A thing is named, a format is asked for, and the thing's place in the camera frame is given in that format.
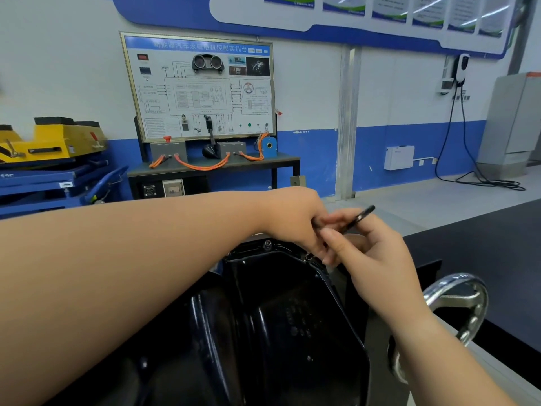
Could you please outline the person's right hand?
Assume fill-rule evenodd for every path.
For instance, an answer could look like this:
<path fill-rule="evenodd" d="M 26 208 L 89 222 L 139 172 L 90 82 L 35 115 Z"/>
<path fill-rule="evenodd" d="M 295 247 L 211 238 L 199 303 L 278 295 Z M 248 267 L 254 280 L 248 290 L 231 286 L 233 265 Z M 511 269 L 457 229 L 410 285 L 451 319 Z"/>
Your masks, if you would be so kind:
<path fill-rule="evenodd" d="M 369 307 L 385 322 L 400 313 L 429 309 L 402 236 L 374 213 L 355 228 L 360 233 L 360 267 L 346 269 Z"/>

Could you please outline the thin black hand tool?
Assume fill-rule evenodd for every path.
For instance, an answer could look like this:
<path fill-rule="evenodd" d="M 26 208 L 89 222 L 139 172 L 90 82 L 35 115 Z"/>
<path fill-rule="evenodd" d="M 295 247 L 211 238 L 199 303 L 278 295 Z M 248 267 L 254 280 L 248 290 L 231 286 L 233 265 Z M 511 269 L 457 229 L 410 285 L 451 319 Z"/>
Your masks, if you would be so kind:
<path fill-rule="evenodd" d="M 340 208 L 329 213 L 327 216 L 314 218 L 311 224 L 315 230 L 330 228 L 344 233 L 351 230 L 374 211 L 374 205 L 370 205 L 364 209 L 358 207 Z"/>

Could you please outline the person's right forearm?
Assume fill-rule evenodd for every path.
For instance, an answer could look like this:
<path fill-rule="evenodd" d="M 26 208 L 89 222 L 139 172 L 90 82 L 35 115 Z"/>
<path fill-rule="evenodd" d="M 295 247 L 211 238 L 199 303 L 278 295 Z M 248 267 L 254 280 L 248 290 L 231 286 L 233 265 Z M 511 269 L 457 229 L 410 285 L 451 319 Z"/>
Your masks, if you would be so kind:
<path fill-rule="evenodd" d="M 427 307 L 385 321 L 416 406 L 517 406 Z"/>

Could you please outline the person's left forearm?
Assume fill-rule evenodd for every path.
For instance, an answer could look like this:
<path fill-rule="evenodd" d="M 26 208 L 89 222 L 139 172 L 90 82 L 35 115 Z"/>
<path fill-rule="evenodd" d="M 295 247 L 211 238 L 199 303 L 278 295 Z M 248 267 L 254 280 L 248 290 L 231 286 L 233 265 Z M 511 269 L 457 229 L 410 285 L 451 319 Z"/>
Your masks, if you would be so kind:
<path fill-rule="evenodd" d="M 41 404 L 240 241 L 264 195 L 229 191 L 0 222 L 0 406 Z"/>

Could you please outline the black metal oil pan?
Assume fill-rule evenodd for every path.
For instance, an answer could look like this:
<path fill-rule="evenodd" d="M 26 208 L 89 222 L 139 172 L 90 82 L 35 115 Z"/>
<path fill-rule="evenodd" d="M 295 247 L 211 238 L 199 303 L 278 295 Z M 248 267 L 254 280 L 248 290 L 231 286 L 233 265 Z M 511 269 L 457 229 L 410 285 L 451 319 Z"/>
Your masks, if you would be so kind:
<path fill-rule="evenodd" d="M 325 266 L 262 239 L 43 406 L 366 406 L 369 379 Z"/>

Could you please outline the blue electric motor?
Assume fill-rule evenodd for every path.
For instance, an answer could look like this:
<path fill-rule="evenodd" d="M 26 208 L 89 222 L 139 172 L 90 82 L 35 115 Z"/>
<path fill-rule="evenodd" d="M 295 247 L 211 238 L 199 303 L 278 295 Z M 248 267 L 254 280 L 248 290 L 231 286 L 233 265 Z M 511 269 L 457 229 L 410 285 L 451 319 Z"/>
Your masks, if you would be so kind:
<path fill-rule="evenodd" d="M 258 150 L 263 159 L 276 158 L 278 156 L 278 145 L 274 136 L 261 137 L 258 140 Z"/>

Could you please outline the plain grey controller box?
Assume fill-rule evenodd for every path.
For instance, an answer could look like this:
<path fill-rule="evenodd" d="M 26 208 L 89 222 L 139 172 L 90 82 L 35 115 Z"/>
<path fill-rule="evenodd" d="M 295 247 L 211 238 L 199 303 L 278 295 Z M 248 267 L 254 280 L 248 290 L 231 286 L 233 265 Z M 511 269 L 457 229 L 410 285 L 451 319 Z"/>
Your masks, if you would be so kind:
<path fill-rule="evenodd" d="M 230 158 L 235 156 L 241 156 L 241 153 L 247 154 L 246 143 L 242 141 L 225 141 L 217 142 L 215 144 L 216 154 L 221 160 L 225 159 L 228 155 Z"/>

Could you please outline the framed wiring diagram training board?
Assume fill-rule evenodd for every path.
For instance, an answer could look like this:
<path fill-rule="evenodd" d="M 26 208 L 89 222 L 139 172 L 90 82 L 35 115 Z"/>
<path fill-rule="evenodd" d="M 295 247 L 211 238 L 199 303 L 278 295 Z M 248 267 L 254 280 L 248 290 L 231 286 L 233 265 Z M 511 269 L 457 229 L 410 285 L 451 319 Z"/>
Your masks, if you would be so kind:
<path fill-rule="evenodd" d="M 274 48 L 251 40 L 119 33 L 140 141 L 218 140 L 276 135 Z M 194 72 L 196 54 L 219 56 L 225 69 Z"/>

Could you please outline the black instrument cluster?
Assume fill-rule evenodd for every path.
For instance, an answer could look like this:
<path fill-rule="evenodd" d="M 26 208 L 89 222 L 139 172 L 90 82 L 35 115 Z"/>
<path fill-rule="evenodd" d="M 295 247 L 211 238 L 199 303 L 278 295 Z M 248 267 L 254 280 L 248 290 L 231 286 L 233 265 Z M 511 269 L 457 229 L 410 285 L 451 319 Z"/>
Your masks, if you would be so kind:
<path fill-rule="evenodd" d="M 201 70 L 212 70 L 217 71 L 218 74 L 221 74 L 225 69 L 225 65 L 222 59 L 217 55 L 196 54 L 192 59 L 192 69 L 194 72 Z"/>

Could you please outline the grey metal cabinet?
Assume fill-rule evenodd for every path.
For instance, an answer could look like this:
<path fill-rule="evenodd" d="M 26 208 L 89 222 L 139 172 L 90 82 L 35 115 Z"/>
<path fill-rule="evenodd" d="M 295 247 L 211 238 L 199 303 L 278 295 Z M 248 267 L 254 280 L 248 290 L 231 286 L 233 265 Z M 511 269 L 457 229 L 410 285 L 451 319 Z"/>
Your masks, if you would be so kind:
<path fill-rule="evenodd" d="M 541 72 L 496 79 L 476 166 L 484 178 L 525 174 L 541 135 Z"/>

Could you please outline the blue scissor lift table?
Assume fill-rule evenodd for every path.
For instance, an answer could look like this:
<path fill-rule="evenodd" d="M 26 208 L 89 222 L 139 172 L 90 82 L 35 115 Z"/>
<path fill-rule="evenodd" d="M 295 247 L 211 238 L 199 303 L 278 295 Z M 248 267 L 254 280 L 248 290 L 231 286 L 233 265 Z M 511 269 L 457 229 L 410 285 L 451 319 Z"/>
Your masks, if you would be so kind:
<path fill-rule="evenodd" d="M 0 220 L 115 201 L 128 168 L 103 156 L 0 166 Z"/>

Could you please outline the yellow lifting equipment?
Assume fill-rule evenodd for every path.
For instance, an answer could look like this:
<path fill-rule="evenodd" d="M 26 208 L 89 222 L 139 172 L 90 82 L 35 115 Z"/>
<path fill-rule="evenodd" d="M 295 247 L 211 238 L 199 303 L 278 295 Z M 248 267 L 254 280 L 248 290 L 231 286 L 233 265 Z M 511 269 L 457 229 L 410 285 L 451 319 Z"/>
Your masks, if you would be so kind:
<path fill-rule="evenodd" d="M 0 124 L 0 167 L 71 160 L 101 153 L 109 142 L 99 122 L 68 117 L 35 117 L 34 135 L 24 140 L 10 124 Z"/>

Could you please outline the white wall box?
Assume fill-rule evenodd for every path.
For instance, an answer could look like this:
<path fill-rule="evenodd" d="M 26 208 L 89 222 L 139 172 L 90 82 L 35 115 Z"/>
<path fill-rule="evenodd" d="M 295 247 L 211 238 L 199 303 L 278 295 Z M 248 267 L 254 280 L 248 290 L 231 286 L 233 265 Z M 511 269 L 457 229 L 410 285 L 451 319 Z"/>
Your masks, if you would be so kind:
<path fill-rule="evenodd" d="M 383 169 L 387 171 L 412 168 L 414 165 L 415 146 L 399 145 L 387 147 Z"/>

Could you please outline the white wall charger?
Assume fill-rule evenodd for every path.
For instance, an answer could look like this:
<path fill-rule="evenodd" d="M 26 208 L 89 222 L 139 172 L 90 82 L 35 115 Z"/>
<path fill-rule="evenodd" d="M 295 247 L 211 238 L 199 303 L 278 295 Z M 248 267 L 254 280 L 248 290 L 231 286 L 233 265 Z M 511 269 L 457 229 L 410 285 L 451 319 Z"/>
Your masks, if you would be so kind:
<path fill-rule="evenodd" d="M 442 80 L 438 90 L 440 95 L 447 95 L 454 88 L 463 86 L 469 61 L 470 54 L 447 55 L 445 57 Z"/>

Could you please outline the blue and white wall display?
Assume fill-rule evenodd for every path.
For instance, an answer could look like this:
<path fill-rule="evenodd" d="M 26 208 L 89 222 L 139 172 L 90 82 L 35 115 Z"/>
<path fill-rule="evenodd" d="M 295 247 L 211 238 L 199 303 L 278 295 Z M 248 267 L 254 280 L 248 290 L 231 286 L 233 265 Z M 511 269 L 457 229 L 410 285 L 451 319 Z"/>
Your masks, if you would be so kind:
<path fill-rule="evenodd" d="M 147 26 L 504 58 L 518 0 L 112 0 Z"/>

